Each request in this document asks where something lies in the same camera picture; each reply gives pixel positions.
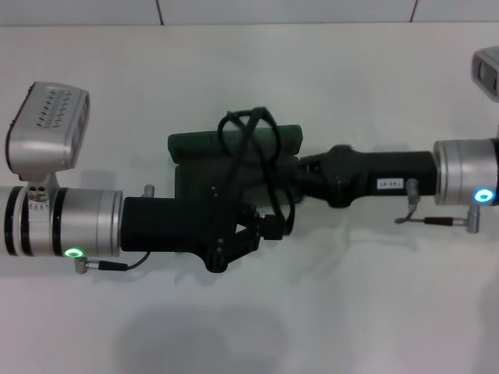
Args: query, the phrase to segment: white wall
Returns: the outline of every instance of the white wall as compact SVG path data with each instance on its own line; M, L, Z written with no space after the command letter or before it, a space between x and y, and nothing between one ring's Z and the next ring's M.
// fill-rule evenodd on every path
M0 0L0 25L408 22L416 0ZM499 0L419 0L415 22L499 21Z
M0 0L0 25L158 25L155 0Z
M419 0L415 22L499 21L498 0Z
M408 21L414 0L160 0L172 24Z

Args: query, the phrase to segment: white surface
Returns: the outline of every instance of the white surface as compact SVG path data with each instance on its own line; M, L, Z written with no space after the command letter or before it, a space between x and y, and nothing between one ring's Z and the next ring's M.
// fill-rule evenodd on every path
M408 22L414 0L160 0L167 24Z
M1 0L0 25L159 25L155 0Z
M62 184L172 196L167 136L214 129L227 110L265 104L301 124L301 154L493 136L499 105L469 62L497 35L497 24L0 29L0 114L6 131L36 79L86 88L87 138ZM16 184L3 162L0 175ZM309 199L291 238L222 275L190 255L86 276L64 259L2 257L0 371L497 372L497 211L472 236L394 226L405 209ZM425 199L419 214L464 212Z
M499 21L497 0L419 0L414 22Z

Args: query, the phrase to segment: silver cylindrical joint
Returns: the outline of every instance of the silver cylindrical joint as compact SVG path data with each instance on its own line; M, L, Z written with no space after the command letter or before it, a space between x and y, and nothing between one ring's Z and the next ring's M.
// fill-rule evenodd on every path
M80 250L84 256L119 255L122 192L68 189L61 214L62 253Z
M0 255L16 256L18 245L17 237L12 232L16 229L19 232L20 207L17 203L17 196L12 194L14 187L0 187L0 228L3 230L3 238L0 238Z
M476 234L480 229L480 205L469 206L466 230L470 234Z
M436 142L439 205L491 205L497 188L497 157L491 139Z

